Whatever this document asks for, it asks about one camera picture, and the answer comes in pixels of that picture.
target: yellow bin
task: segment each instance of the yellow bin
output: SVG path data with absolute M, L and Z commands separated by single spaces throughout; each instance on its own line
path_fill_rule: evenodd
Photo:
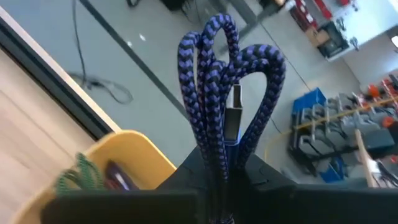
M 109 134 L 84 154 L 102 171 L 109 160 L 117 162 L 140 189 L 155 189 L 176 169 L 145 135 L 137 131 Z M 12 223 L 40 223 L 41 210 L 54 197 L 52 184 L 27 202 Z

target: braided cable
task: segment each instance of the braided cable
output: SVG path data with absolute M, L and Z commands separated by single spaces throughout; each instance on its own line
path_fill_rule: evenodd
M 228 41 L 229 63 L 216 59 L 212 50 L 216 33 L 223 29 Z M 193 55 L 198 49 L 197 84 L 193 74 Z M 212 194 L 223 209 L 210 216 L 210 223 L 233 223 L 226 206 L 226 187 L 229 169 L 223 134 L 223 116 L 231 87 L 254 72 L 267 77 L 267 88 L 260 107 L 239 143 L 239 156 L 234 169 L 243 169 L 250 153 L 271 117 L 285 78 L 285 63 L 281 52 L 270 45 L 252 45 L 239 51 L 238 31 L 231 16 L 217 14 L 206 24 L 205 30 L 189 32 L 178 45 L 178 77 L 183 102 L 193 134 L 200 149 L 210 184 L 216 185 Z

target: concrete floor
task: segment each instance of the concrete floor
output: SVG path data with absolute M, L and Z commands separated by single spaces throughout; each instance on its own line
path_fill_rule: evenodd
M 125 1 L 92 0 L 91 3 L 116 32 L 131 43 L 135 53 L 171 95 L 182 102 L 177 80 L 176 50 L 186 32 L 201 29 L 201 25 L 194 21 L 195 16 L 190 14 L 194 22 L 189 22 L 181 13 L 169 12 L 158 0 L 141 1 L 136 9 L 129 9 Z M 0 0 L 0 4 L 65 70 L 81 70 L 73 38 L 70 2 Z M 207 9 L 209 4 L 205 2 L 200 6 Z M 180 165 L 195 147 L 188 121 L 85 8 L 78 5 L 77 13 L 88 73 L 125 85 L 133 94 L 134 101 L 124 106 L 101 90 L 87 90 L 88 94 L 122 128 L 143 132 L 176 166 Z M 217 38 L 215 48 L 223 44 L 223 38 Z M 327 62 L 311 46 L 288 13 L 264 19 L 240 40 L 240 44 L 241 47 L 272 44 L 280 48 L 287 59 L 284 89 L 272 115 L 275 125 L 272 122 L 267 125 L 256 151 L 261 158 L 264 158 L 266 144 L 289 128 L 294 99 L 316 87 L 327 97 L 359 90 L 359 83 L 345 61 Z M 228 59 L 226 55 L 218 56 Z M 246 129 L 264 94 L 266 78 L 262 74 L 253 74 L 244 78 L 242 84 L 242 126 Z M 300 172 L 285 152 L 286 143 L 287 136 L 272 146 L 267 162 L 278 170 L 288 168 L 299 176 Z

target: metal rack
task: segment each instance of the metal rack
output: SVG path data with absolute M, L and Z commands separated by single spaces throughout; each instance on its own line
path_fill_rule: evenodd
M 383 81 L 381 86 L 385 90 L 384 96 L 397 96 L 388 82 Z M 362 95 L 340 93 L 322 105 L 304 108 L 292 115 L 293 132 L 288 152 L 305 171 L 316 176 L 317 165 L 322 161 L 334 157 L 349 163 L 356 161 L 352 154 L 358 149 L 356 129 L 364 134 L 369 148 L 391 147 L 395 142 L 382 122 L 388 116 L 398 121 L 396 101 L 393 98 L 382 105 L 383 98 L 373 98 L 369 102 Z

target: wooden surface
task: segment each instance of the wooden surface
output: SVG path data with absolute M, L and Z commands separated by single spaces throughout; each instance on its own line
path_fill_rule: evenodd
M 175 171 L 146 136 L 133 130 L 109 134 L 84 154 L 102 171 L 110 159 L 117 162 L 140 189 L 157 188 Z M 13 223 L 40 224 L 40 211 L 54 198 L 55 191 L 50 184 L 25 203 L 14 216 Z
M 94 143 L 0 50 L 0 223 Z
M 0 6 L 0 17 L 74 90 L 91 109 L 114 131 L 120 127 L 91 99 L 66 71 Z

